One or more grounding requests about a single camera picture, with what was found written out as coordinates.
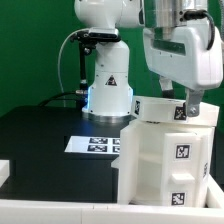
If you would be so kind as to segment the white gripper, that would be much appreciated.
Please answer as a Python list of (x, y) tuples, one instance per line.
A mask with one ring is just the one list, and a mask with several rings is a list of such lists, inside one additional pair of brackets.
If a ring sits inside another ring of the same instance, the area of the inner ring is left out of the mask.
[(177, 27), (169, 44), (180, 44), (185, 50), (164, 50), (153, 44), (153, 33), (143, 30), (144, 52), (150, 71), (161, 75), (159, 83), (163, 98), (174, 98), (172, 81), (186, 88), (185, 109), (188, 117), (197, 117), (204, 91), (218, 88), (223, 80), (222, 47), (218, 29), (215, 40), (207, 50), (207, 29), (197, 26)]

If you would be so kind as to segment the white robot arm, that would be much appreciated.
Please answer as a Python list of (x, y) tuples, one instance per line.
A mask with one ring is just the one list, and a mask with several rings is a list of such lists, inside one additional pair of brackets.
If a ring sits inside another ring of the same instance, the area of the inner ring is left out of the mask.
[(159, 76), (166, 98), (174, 83), (186, 89), (188, 118), (202, 113), (204, 92), (223, 80), (221, 37), (207, 0), (74, 0), (74, 11), (85, 26), (80, 47), (96, 50), (88, 117), (119, 119), (140, 107), (128, 78), (135, 64)]

